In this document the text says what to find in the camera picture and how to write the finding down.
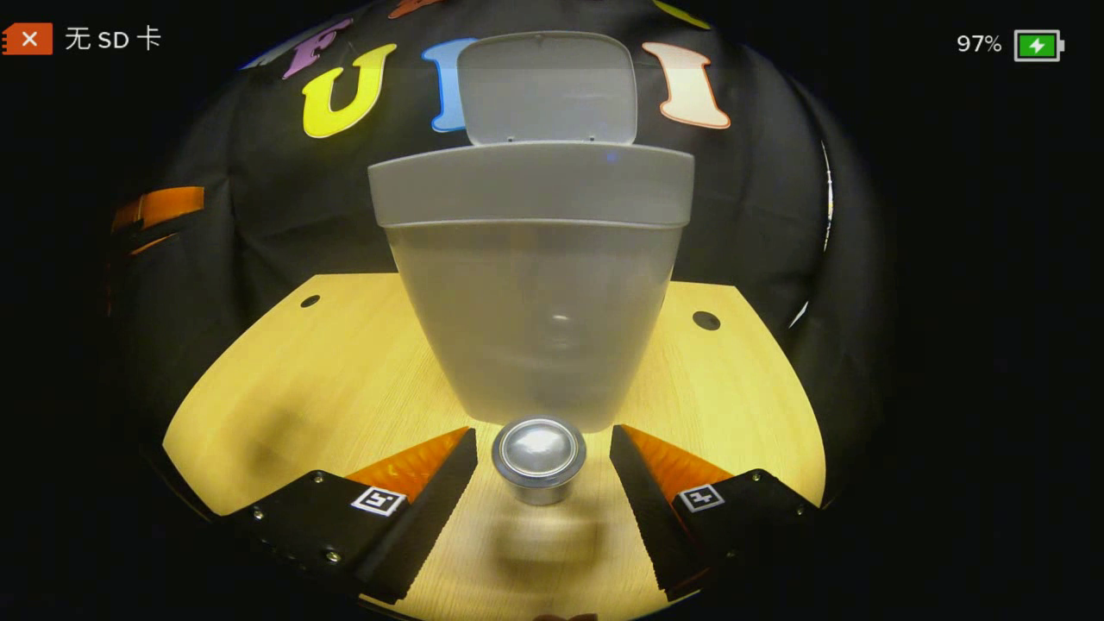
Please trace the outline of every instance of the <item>foam letter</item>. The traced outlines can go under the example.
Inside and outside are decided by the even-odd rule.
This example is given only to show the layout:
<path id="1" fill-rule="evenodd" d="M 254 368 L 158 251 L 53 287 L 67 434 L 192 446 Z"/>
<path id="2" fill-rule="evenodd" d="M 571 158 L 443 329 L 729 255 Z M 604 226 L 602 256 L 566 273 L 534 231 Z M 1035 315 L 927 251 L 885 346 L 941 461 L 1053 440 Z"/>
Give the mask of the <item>foam letter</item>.
<path id="1" fill-rule="evenodd" d="M 284 74 L 284 80 L 291 77 L 298 73 L 299 70 L 314 64 L 314 62 L 318 60 L 318 54 L 315 52 L 329 48 L 330 43 L 333 43 L 333 40 L 338 36 L 337 31 L 349 28 L 349 24 L 351 23 L 352 18 L 343 20 L 296 45 L 295 57 L 291 59 L 291 66 L 289 66 L 287 72 Z"/>
<path id="2" fill-rule="evenodd" d="M 645 51 L 659 59 L 659 65 L 667 77 L 667 101 L 659 105 L 659 112 L 671 120 L 712 129 L 725 129 L 732 123 L 729 116 L 716 107 L 713 90 L 705 75 L 705 56 L 667 43 L 645 43 Z"/>
<path id="3" fill-rule="evenodd" d="M 346 107 L 330 109 L 330 96 L 333 94 L 333 82 L 344 71 L 341 67 L 311 80 L 302 87 L 307 99 L 302 104 L 302 130 L 312 138 L 327 138 L 352 127 L 372 109 L 380 98 L 383 86 L 383 60 L 395 51 L 394 43 L 381 45 L 371 52 L 361 54 L 352 62 L 360 67 L 360 81 L 357 83 L 357 95 Z"/>
<path id="4" fill-rule="evenodd" d="M 434 4 L 440 2 L 440 0 L 403 0 L 395 7 L 394 11 L 388 15 L 389 20 L 401 18 L 407 13 L 413 13 L 414 11 L 425 7 L 426 4 Z"/>
<path id="5" fill-rule="evenodd" d="M 440 114 L 429 125 L 435 131 L 464 129 L 464 107 L 460 106 L 460 84 L 456 73 L 456 59 L 460 51 L 476 39 L 454 39 L 438 43 L 422 52 L 422 57 L 437 65 L 437 85 L 440 87 Z"/>

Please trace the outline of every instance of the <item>can lid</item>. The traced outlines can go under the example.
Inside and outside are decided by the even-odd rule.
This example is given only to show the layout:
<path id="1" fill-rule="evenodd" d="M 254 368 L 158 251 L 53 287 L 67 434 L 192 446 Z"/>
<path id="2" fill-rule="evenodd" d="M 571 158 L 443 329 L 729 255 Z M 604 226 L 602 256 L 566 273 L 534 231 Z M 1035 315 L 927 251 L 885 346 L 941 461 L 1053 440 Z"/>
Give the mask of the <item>can lid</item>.
<path id="1" fill-rule="evenodd" d="M 514 421 L 498 432 L 491 453 L 495 467 L 522 487 L 563 485 L 583 466 L 586 444 L 574 425 L 553 417 Z"/>
<path id="2" fill-rule="evenodd" d="M 474 145 L 531 140 L 631 144 L 633 54 L 590 32 L 526 32 L 473 42 L 456 60 Z"/>

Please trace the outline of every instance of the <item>white plastic container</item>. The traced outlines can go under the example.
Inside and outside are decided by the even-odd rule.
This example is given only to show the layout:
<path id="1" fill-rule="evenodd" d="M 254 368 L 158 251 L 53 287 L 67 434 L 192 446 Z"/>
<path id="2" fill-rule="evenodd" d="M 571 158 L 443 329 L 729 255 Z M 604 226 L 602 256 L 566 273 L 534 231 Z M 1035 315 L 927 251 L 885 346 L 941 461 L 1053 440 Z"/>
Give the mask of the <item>white plastic container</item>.
<path id="1" fill-rule="evenodd" d="M 693 156 L 634 146 L 614 39 L 477 41 L 457 61 L 475 146 L 369 167 L 376 221 L 468 414 L 613 424 L 690 220 Z"/>

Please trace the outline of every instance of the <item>wooden table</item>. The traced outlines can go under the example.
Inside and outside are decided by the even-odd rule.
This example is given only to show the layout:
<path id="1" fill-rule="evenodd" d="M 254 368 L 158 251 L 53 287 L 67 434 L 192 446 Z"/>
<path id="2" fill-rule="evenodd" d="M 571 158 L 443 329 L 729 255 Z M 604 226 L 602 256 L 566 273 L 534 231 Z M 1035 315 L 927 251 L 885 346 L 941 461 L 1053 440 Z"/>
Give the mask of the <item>wooden table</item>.
<path id="1" fill-rule="evenodd" d="M 698 310 L 721 327 L 699 327 Z M 670 284 L 616 422 L 733 474 L 765 469 L 821 502 L 816 418 L 734 287 Z M 407 597 L 370 602 L 457 621 L 612 621 L 669 606 L 609 461 L 611 430 L 585 435 L 587 461 L 566 501 L 516 501 L 490 460 L 500 427 L 465 414 L 397 274 L 319 275 L 293 292 L 211 366 L 163 445 L 199 497 L 226 515 L 310 469 L 349 474 L 464 425 L 476 430 L 479 464 L 460 502 Z"/>

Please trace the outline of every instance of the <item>metal can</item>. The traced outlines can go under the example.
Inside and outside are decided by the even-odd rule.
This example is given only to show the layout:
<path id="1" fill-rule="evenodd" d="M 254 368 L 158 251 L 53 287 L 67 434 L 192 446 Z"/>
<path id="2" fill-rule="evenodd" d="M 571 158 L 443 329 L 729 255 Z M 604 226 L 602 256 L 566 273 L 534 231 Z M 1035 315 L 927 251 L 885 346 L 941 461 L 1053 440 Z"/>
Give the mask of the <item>metal can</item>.
<path id="1" fill-rule="evenodd" d="M 519 499 L 551 505 L 567 497 L 571 481 L 586 461 L 586 444 L 565 420 L 524 418 L 498 432 L 491 461 Z"/>

